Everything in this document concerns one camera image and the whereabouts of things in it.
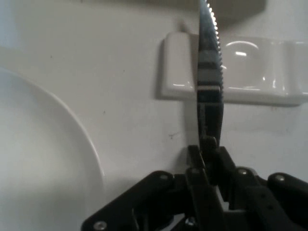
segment white countertop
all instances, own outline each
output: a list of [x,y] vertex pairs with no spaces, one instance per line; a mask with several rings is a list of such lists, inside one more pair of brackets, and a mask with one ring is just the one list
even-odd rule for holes
[[[77,115],[99,154],[106,202],[151,171],[180,172],[183,150],[197,144],[195,103],[165,100],[157,90],[166,34],[198,33],[198,1],[185,2],[0,0],[0,66]],[[308,40],[308,1],[258,1],[259,12],[242,16],[245,1],[234,2],[235,9],[227,0],[214,5],[222,36]],[[232,10],[224,15],[224,7]],[[281,171],[308,181],[307,117],[308,104],[227,104],[221,144],[262,177]]]

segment white plate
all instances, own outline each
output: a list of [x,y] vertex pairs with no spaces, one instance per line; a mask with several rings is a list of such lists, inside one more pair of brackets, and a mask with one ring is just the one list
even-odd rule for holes
[[84,129],[56,97],[0,69],[0,230],[79,230],[103,204]]

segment white table surface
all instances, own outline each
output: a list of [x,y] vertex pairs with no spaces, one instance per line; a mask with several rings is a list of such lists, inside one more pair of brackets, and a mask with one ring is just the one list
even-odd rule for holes
[[[308,41],[308,1],[232,2],[214,2],[222,36]],[[198,33],[197,3],[0,0],[0,66],[77,115],[100,157],[106,203],[151,171],[184,170],[185,147],[197,144],[195,103],[157,90],[162,41],[171,31]],[[282,171],[308,181],[307,118],[308,104],[227,104],[221,144],[262,177]]]

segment metal screw head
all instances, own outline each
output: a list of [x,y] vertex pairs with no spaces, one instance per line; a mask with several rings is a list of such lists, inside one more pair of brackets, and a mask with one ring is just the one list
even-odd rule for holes
[[167,176],[167,175],[161,175],[160,176],[160,179],[162,179],[162,180],[167,180],[169,177]]
[[93,225],[94,230],[101,231],[107,229],[107,223],[104,221],[98,221]]
[[246,175],[246,174],[247,174],[246,169],[243,169],[243,168],[240,168],[240,169],[238,170],[238,172],[239,172],[240,174],[242,174],[242,175]]
[[196,219],[194,217],[187,218],[185,220],[185,224],[189,227],[196,227],[197,226],[197,222],[196,222]]
[[284,181],[284,176],[283,175],[276,175],[275,178],[279,181]]

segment screw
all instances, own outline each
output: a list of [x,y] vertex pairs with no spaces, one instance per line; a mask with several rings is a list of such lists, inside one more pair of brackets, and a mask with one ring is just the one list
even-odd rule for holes
[[189,227],[196,227],[197,226],[197,222],[196,222],[196,219],[194,217],[187,218],[185,220],[185,224]]
[[240,174],[242,174],[242,175],[246,175],[246,174],[247,174],[246,169],[243,169],[243,168],[240,168],[240,169],[238,170],[238,172],[239,172]]
[[284,176],[283,175],[276,175],[275,178],[279,181],[284,181]]
[[107,228],[107,223],[104,221],[98,221],[93,225],[94,230],[101,231]]
[[161,175],[160,176],[160,179],[162,179],[162,180],[167,180],[169,177],[167,176],[167,175]]

